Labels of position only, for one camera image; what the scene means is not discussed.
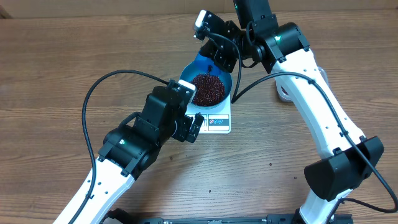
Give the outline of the blue plastic measuring scoop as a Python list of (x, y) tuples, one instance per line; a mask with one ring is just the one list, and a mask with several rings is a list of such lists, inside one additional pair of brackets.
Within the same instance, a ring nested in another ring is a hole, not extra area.
[(197, 54), (193, 64), (202, 73), (210, 75), (221, 75), (223, 73), (223, 71), (215, 65), (212, 59), (204, 57), (201, 54)]

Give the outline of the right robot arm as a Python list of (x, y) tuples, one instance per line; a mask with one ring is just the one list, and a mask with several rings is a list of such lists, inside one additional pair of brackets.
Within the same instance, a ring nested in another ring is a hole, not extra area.
[(308, 40), (293, 22), (279, 25), (267, 1), (235, 1), (238, 23), (202, 10), (195, 37), (205, 41), (200, 54), (227, 72), (250, 58), (275, 80), (281, 98), (291, 101), (315, 142), (320, 160), (306, 166), (310, 187), (305, 203), (291, 223), (341, 223), (339, 205), (363, 180), (376, 173), (384, 147), (367, 138), (349, 119), (331, 92)]

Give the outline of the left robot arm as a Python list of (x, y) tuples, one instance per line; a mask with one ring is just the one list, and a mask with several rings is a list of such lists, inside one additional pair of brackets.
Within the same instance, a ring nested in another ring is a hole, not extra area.
[(96, 169), (57, 217), (56, 223), (99, 223), (108, 210), (155, 162), (169, 139), (195, 142), (204, 117), (186, 114), (196, 88), (180, 80), (157, 86), (142, 112), (129, 115), (104, 138)]

